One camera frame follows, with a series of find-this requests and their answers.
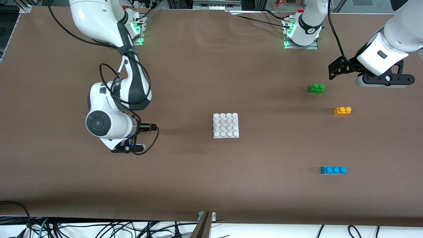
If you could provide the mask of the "white studded base plate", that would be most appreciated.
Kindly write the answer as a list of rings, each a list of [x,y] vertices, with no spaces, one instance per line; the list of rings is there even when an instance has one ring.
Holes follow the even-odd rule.
[[[239,137],[239,117],[237,113],[214,113],[212,118],[214,139]]]

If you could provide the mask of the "blue three-stud block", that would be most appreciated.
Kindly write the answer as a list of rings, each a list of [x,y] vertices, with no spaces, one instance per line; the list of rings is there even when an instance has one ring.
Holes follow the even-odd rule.
[[[347,168],[344,166],[322,166],[320,167],[320,174],[323,175],[344,175],[347,173]]]

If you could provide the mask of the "colourful small parts pile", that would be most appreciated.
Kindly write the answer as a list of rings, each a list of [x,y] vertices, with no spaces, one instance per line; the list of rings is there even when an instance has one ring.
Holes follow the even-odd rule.
[[[272,6],[274,9],[279,9],[280,7],[293,6],[295,4],[297,4],[297,0],[274,0]]]

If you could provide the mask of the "brown table cover sheet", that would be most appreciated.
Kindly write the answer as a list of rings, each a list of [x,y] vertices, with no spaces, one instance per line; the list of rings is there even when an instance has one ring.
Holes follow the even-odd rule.
[[[423,226],[418,53],[404,60],[413,85],[362,88],[353,73],[328,79],[329,27],[318,50],[285,49],[274,26],[189,10],[156,14],[138,52],[152,84],[138,114],[160,136],[145,155],[112,153],[85,117],[99,64],[117,69],[119,54],[45,7],[21,16],[0,63],[0,200],[42,217]],[[214,113],[237,113],[239,137],[214,139]]]

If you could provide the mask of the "white power strip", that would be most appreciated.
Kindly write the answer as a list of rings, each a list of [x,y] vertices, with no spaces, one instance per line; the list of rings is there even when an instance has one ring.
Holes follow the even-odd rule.
[[[242,10],[241,0],[192,0],[194,10]]]

